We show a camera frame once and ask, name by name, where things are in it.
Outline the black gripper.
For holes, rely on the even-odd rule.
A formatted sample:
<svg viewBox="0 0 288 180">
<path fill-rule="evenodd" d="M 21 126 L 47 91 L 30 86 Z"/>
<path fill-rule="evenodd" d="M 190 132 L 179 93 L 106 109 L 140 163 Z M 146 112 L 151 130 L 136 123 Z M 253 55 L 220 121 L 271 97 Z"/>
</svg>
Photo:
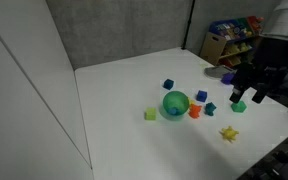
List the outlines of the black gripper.
<svg viewBox="0 0 288 180">
<path fill-rule="evenodd" d="M 252 100 L 260 104 L 264 97 L 276 90 L 288 73 L 288 40 L 262 38 L 250 63 L 241 63 L 231 81 L 229 100 L 238 103 L 251 86 L 258 90 Z"/>
</svg>

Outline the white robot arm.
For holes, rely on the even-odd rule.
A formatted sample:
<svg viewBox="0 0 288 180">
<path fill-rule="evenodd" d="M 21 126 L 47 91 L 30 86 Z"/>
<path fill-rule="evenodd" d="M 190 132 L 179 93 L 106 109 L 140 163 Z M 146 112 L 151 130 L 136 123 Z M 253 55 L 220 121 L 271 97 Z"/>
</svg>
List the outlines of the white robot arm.
<svg viewBox="0 0 288 180">
<path fill-rule="evenodd" d="M 277 89 L 288 73 L 288 0 L 273 10 L 260 33 L 261 40 L 250 63 L 241 63 L 231 81 L 230 101 L 238 103 L 246 90 L 258 85 L 252 100 L 260 103 Z"/>
</svg>

